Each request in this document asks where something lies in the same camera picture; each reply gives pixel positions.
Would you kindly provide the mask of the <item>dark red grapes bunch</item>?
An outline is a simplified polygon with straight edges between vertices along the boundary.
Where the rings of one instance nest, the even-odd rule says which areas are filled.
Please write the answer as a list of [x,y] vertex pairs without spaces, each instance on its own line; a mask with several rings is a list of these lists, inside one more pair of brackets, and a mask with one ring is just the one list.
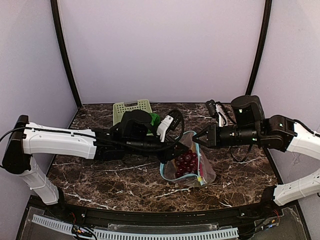
[[174,159],[175,177],[180,178],[188,174],[198,174],[198,155],[189,150],[187,153]]

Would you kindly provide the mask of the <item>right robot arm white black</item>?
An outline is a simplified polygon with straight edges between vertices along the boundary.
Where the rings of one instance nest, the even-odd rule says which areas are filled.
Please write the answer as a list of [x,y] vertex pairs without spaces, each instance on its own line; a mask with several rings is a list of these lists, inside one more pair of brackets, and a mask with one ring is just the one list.
[[[239,96],[230,104],[235,124],[208,125],[193,136],[194,143],[208,149],[256,145],[259,148],[320,158],[320,134],[301,121],[282,115],[265,118],[261,101],[256,95]],[[316,170],[295,181],[265,188],[260,201],[284,206],[319,192],[320,171]]]

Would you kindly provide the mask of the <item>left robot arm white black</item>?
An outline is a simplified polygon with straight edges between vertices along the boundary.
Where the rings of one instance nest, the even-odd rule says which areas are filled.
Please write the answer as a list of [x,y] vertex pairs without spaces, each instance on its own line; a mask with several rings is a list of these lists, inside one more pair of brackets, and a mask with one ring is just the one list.
[[9,137],[0,164],[7,172],[20,176],[47,206],[64,204],[63,191],[51,183],[37,164],[35,154],[80,157],[87,160],[120,160],[125,155],[155,156],[162,163],[188,152],[177,138],[168,136],[180,125],[185,127],[182,113],[170,111],[156,123],[144,110],[126,111],[120,122],[109,129],[64,129],[47,127],[29,121],[21,115],[14,128],[4,134]]

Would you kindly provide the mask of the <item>clear zip top bag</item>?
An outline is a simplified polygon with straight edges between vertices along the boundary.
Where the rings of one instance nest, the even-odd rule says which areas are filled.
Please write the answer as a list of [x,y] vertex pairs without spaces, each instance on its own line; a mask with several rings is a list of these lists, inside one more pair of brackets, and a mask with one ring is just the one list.
[[193,142],[195,131],[186,131],[179,141],[188,147],[186,153],[166,164],[160,164],[161,177],[171,183],[185,187],[200,188],[212,184],[217,177],[209,160],[198,143]]

